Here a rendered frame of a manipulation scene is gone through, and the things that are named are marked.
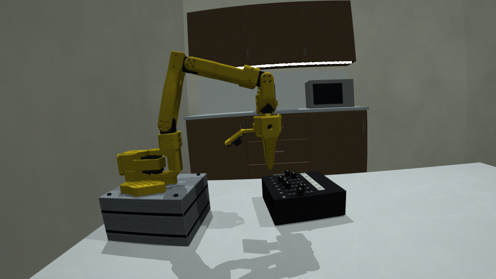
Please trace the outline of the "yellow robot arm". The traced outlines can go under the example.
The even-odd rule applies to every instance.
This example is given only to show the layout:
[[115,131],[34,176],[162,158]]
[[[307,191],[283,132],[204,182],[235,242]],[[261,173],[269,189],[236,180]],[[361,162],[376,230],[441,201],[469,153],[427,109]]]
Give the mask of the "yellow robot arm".
[[[241,69],[205,59],[186,57],[183,52],[171,52],[159,112],[159,148],[132,150],[119,155],[126,179],[125,183],[119,185],[122,194],[139,197],[165,193],[166,185],[177,183],[183,163],[181,131],[176,131],[176,125],[185,73],[238,84],[251,90],[257,86],[257,114],[275,112],[278,100],[275,100],[273,75],[249,65],[243,67]],[[163,155],[168,158],[168,171],[163,171],[166,167]]]

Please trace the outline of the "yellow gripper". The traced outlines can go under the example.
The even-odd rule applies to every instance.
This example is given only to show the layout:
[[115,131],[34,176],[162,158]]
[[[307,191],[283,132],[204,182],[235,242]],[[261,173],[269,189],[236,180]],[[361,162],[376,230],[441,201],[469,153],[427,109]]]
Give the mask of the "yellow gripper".
[[245,133],[255,132],[256,137],[262,139],[265,162],[269,170],[274,166],[275,146],[279,134],[281,133],[281,118],[282,115],[274,113],[262,114],[259,117],[254,116],[252,129],[241,129],[239,132],[231,136],[225,141],[228,147],[232,144],[238,146],[242,143],[241,137]]

